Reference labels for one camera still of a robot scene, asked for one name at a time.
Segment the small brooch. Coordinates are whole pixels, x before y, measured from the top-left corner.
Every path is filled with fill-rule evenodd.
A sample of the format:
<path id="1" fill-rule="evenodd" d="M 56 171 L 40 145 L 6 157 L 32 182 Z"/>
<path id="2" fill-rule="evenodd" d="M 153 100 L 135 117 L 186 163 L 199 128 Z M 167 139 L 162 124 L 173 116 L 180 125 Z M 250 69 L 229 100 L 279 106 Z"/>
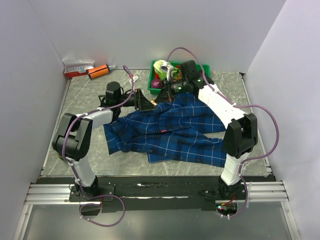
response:
<path id="1" fill-rule="evenodd" d="M 152 99 L 150 102 L 155 106 L 157 105 L 157 103 L 156 103 L 156 101 L 154 99 Z"/>

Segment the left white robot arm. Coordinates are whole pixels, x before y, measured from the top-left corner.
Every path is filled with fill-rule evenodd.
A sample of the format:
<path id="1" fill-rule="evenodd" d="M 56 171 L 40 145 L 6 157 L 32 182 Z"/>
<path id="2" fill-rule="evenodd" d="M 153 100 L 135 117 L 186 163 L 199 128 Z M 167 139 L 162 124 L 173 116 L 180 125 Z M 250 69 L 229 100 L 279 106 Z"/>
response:
<path id="1" fill-rule="evenodd" d="M 104 95 L 98 96 L 100 105 L 88 113 L 65 113 L 56 130 L 52 148 L 68 163 L 75 177 L 75 189 L 87 201 L 99 195 L 98 178 L 92 171 L 88 159 L 92 131 L 114 122 L 122 107 L 134 107 L 136 111 L 150 111 L 156 108 L 142 90 L 135 88 L 124 91 L 120 84 L 112 81 L 106 85 Z"/>

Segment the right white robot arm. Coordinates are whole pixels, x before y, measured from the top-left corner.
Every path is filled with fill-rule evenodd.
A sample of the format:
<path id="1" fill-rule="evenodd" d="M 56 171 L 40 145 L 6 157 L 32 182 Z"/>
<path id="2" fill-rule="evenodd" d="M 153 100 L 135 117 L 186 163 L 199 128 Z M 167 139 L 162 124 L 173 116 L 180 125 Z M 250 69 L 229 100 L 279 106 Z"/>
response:
<path id="1" fill-rule="evenodd" d="M 166 76 L 162 81 L 161 92 L 155 102 L 171 102 L 182 93 L 191 93 L 206 104 L 221 120 L 226 132 L 223 138 L 226 161 L 218 180 L 218 193 L 223 199 L 230 199 L 240 189 L 241 168 L 258 143 L 258 120 L 253 114 L 246 114 L 236 108 L 218 89 L 205 71 L 197 70 L 193 60 L 179 65 L 180 78 L 174 79 L 174 67 L 161 61 L 159 71 Z"/>

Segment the blue plaid shirt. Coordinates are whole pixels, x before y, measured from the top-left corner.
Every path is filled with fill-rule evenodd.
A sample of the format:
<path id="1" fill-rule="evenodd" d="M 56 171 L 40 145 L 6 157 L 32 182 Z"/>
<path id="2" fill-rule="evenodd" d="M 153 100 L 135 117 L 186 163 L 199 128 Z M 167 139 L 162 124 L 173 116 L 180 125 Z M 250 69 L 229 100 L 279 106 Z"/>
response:
<path id="1" fill-rule="evenodd" d="M 146 153 L 150 163 L 175 160 L 215 167 L 225 165 L 227 153 L 221 138 L 207 134 L 225 130 L 218 116 L 190 93 L 104 125 L 109 154 Z"/>

